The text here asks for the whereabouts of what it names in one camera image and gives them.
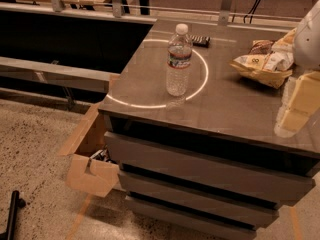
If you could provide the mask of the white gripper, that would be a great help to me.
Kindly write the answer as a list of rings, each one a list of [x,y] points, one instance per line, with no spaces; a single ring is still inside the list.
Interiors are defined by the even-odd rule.
[[[309,70],[320,70],[320,0],[297,26],[293,57],[295,64]],[[276,117],[274,132],[282,138],[293,137],[320,108],[320,72],[310,71],[285,84],[282,105]]]

